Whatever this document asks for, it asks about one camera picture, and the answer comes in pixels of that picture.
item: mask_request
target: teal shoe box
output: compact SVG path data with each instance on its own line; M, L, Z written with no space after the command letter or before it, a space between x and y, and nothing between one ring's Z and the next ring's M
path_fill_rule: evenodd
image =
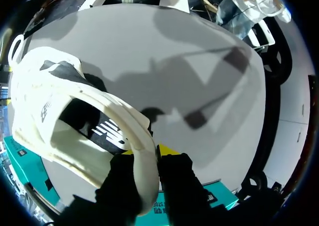
M12 136L3 140L21 183L23 185L30 183L39 194L55 206L60 198L49 180L41 157L17 143Z
M207 200L210 202L210 206L216 207L218 205L224 205L227 210L230 210L238 198L232 194L226 186L220 181L213 182L203 186L210 194L207 196ZM165 209L164 193L159 192L159 196L156 203L153 205L152 210L141 217L137 217L136 226L167 226L168 218Z

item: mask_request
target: white table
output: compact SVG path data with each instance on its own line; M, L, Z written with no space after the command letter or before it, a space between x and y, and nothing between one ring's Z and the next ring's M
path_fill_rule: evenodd
M264 120L261 58L221 27L171 8L98 6L70 14L34 33L25 51L50 46L78 57L83 71L138 110L164 112L154 140L187 153L200 182L240 187ZM13 109L9 107L10 122ZM65 204L72 194L94 200L94 187L44 161Z

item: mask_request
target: yellow tag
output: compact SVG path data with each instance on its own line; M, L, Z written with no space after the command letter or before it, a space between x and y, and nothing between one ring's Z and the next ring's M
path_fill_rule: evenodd
M160 155L179 155L179 153L175 150L169 149L167 146L163 144L159 144L159 150L160 150ZM131 150L128 150L124 153L123 155L132 155L133 152Z
M163 144L159 144L160 155L179 155L179 153L175 150L169 149L167 146Z

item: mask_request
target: plastic bag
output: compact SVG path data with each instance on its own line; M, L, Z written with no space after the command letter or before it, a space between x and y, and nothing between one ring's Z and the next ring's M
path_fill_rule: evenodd
M223 0L216 23L243 39L256 23L276 15L281 15L280 19L285 22L291 19L281 0Z

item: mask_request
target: white sneaker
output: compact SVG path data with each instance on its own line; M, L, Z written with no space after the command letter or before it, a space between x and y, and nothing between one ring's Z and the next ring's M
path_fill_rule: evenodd
M13 68L13 138L99 188L116 153L131 149L134 179L147 213L159 176L149 120L123 100L96 89L80 60L50 47L29 51Z

